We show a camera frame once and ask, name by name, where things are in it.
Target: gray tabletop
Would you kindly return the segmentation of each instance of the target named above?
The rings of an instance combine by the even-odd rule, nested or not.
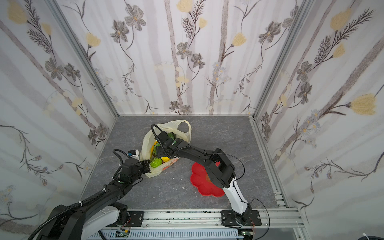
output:
[[[151,124],[166,123],[184,119],[192,127],[191,144],[204,148],[222,149],[225,153],[237,156],[245,166],[245,175],[237,183],[246,200],[257,198],[267,208],[276,208],[272,187],[248,117],[226,116],[167,116],[167,117],[118,117],[109,139],[97,162],[84,191],[83,198],[101,190],[110,182],[119,160],[112,153],[115,148],[123,151],[141,150],[144,135]],[[187,125],[179,129],[187,131]],[[237,177],[243,174],[243,167],[236,159],[229,157],[235,166]],[[148,178],[136,186],[119,202],[128,209],[225,209],[230,208],[227,197],[204,197],[190,182],[191,167],[194,162],[180,158],[160,175]],[[262,208],[257,201],[252,207]]]

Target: floral wallpaper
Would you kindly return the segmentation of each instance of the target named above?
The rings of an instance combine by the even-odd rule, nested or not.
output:
[[[115,117],[44,2],[0,6],[0,238],[26,239],[78,201]]]
[[[58,0],[120,114],[253,114],[301,1]]]
[[[257,116],[313,240],[384,235],[383,12],[315,1]]]

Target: black cable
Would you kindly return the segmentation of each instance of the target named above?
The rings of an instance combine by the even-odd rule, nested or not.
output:
[[[38,227],[31,233],[31,235],[29,236],[28,240],[33,240],[33,238],[36,236],[36,234],[37,234],[38,232],[40,232],[41,229],[43,229],[48,223],[52,222],[52,221],[55,220],[56,218],[63,216],[63,215],[64,215],[65,213],[67,213],[68,211],[71,211],[71,210],[73,210],[73,209],[76,209],[76,208],[78,208],[78,207],[81,207],[81,206],[83,206],[83,205],[85,205],[85,204],[87,204],[87,203],[89,203],[89,202],[92,202],[92,201],[98,199],[98,198],[101,197],[105,192],[106,192],[106,190],[103,189],[103,190],[101,190],[101,191],[100,191],[96,196],[94,196],[94,197],[89,197],[89,198],[87,198],[87,199],[81,201],[81,203],[78,202],[78,203],[75,203],[75,204],[72,204],[72,205],[66,207],[63,211],[61,211],[61,212],[59,212],[58,214],[54,215],[53,217],[47,219],[47,220],[46,220],[45,222],[43,222],[40,226],[38,226]]]
[[[104,237],[104,235],[103,235],[103,233],[101,232],[101,230],[99,230],[99,235],[100,235],[100,237],[101,237],[102,240],[107,240],[107,239]]]
[[[153,127],[156,127],[157,129],[160,130],[160,132],[162,132],[163,130],[161,130],[161,128],[159,128],[156,124],[152,124],[151,125],[151,130],[152,130],[152,133],[153,135],[155,136],[155,139],[156,141],[160,144],[161,148],[163,149],[164,153],[166,154],[166,156],[169,158],[169,159],[172,159],[172,157],[168,154],[168,152],[166,151],[165,149],[165,146],[164,146],[164,143],[160,140],[160,138],[157,136],[157,134],[155,133],[155,130],[153,129]]]
[[[123,162],[122,162],[122,157],[120,156],[120,154],[118,154],[117,152],[121,152],[121,153],[123,153],[126,157],[128,157],[128,158],[132,158],[131,156],[129,156],[128,154],[126,154],[123,150],[120,150],[120,149],[113,149],[112,150],[112,152],[113,152],[113,154],[115,154],[118,158],[119,158],[119,160],[120,160],[120,164],[119,164],[119,168],[116,170],[116,172],[115,172],[115,174],[113,175],[113,180],[114,179],[117,179],[117,176],[119,175],[119,172],[120,172],[120,170],[121,170],[121,165],[123,164]]]
[[[265,208],[265,211],[266,211],[266,213],[267,213],[267,215],[268,215],[268,228],[266,229],[265,233],[264,233],[261,237],[258,237],[258,238],[253,239],[253,240],[258,240],[258,239],[262,238],[263,236],[265,236],[266,233],[267,233],[268,230],[269,230],[270,225],[271,225],[271,219],[269,218],[268,210],[266,209],[266,207],[264,206],[264,204],[263,204],[260,200],[258,200],[258,201],[263,205],[263,207]]]
[[[141,178],[140,182],[142,182],[143,181],[143,177],[140,177],[140,178]],[[135,186],[136,184],[140,183],[140,182],[137,182],[137,183],[133,184],[132,187]]]
[[[384,238],[381,238],[381,237],[376,237],[376,236],[368,236],[367,237],[369,238],[369,240],[384,240]],[[363,236],[361,238],[359,238],[358,240],[368,240],[366,236]]]

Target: plastic bag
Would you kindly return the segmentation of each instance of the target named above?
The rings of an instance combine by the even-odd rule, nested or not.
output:
[[[188,124],[188,132],[182,132],[182,131],[177,129],[178,126],[183,122]],[[176,121],[171,121],[168,123],[162,123],[162,124],[157,124],[157,125],[163,131],[173,132],[176,135],[176,138],[183,139],[184,141],[186,141],[188,143],[191,141],[192,129],[191,129],[191,125],[186,120],[176,120]],[[152,130],[149,130],[143,139],[143,146],[141,148],[141,153],[140,153],[140,161],[150,159],[151,153],[152,153],[151,148],[154,145],[155,141],[156,141],[155,136],[153,135]],[[165,163],[163,163],[160,166],[155,167],[155,168],[150,166],[149,168],[151,169],[151,172],[146,173],[145,175],[147,177],[157,176],[162,171],[164,171],[169,166],[171,166],[173,163],[175,163],[178,159],[179,159],[178,157],[172,158],[168,162],[165,162]]]

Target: mounting plate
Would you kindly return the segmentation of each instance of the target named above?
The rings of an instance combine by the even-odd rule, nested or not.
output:
[[[237,224],[235,220],[235,216],[231,210],[223,210],[221,211],[221,217],[222,217],[222,224],[232,227],[240,227],[240,224]],[[250,214],[250,219],[244,224],[243,226],[250,226],[252,227],[252,221],[255,226],[261,226],[262,220],[260,218],[259,211],[252,210]]]
[[[128,211],[131,220],[129,221],[130,227],[141,227],[143,222],[144,211]]]

